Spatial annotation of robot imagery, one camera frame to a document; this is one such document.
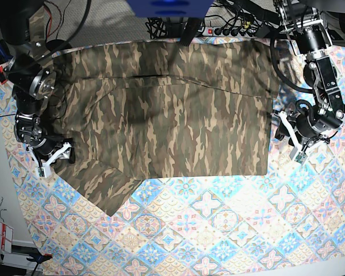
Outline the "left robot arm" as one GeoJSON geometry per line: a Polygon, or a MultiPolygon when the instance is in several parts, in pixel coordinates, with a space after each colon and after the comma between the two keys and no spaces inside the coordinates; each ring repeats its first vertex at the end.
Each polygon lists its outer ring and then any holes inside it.
{"type": "Polygon", "coordinates": [[[281,24],[270,40],[270,55],[273,68],[284,84],[290,88],[311,94],[315,104],[299,99],[295,103],[295,113],[276,112],[281,123],[275,137],[282,140],[290,138],[290,145],[304,152],[318,142],[329,142],[325,131],[338,131],[345,123],[345,104],[338,84],[336,70],[326,50],[332,46],[320,13],[311,5],[301,2],[274,1],[281,24]],[[280,33],[297,44],[295,54],[305,58],[303,70],[307,89],[289,80],[278,67],[275,54],[275,40],[280,33]]]}

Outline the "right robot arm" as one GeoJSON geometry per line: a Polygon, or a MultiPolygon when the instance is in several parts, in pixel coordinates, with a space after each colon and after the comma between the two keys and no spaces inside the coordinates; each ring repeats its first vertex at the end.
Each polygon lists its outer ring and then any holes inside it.
{"type": "Polygon", "coordinates": [[[0,66],[0,80],[13,84],[13,98],[17,104],[14,134],[17,141],[26,144],[40,167],[51,165],[58,159],[69,163],[75,161],[73,140],[51,131],[50,124],[41,118],[41,110],[55,90],[56,71],[51,56],[69,45],[84,26],[91,8],[91,1],[87,1],[73,34],[50,49],[43,19],[48,3],[0,1],[1,35],[15,50],[7,66],[0,66]]]}

